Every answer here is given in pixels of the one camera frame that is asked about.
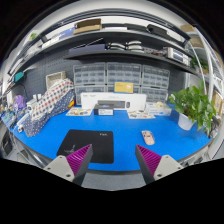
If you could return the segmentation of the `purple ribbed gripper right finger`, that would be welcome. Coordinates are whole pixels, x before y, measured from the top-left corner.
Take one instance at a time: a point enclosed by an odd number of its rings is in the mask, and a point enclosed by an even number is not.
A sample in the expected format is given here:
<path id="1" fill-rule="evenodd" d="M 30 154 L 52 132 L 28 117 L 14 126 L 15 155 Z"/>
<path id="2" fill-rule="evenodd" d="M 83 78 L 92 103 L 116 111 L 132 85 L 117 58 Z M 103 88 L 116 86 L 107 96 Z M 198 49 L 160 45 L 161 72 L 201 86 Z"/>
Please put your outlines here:
<path id="1" fill-rule="evenodd" d="M 140 145 L 136 146 L 135 155 L 146 184 L 150 184 L 182 169 L 182 166 L 171 156 L 160 156 Z"/>

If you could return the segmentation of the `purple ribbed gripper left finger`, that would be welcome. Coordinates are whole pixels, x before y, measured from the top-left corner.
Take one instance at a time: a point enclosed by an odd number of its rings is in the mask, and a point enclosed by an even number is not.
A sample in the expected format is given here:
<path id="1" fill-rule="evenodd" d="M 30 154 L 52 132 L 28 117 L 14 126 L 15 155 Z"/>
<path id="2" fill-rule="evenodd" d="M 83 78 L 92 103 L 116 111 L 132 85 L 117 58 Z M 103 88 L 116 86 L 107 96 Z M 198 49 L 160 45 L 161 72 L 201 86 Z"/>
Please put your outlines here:
<path id="1" fill-rule="evenodd" d="M 72 152 L 68 156 L 57 156 L 44 170 L 81 186 L 92 155 L 92 145 L 89 144 Z"/>

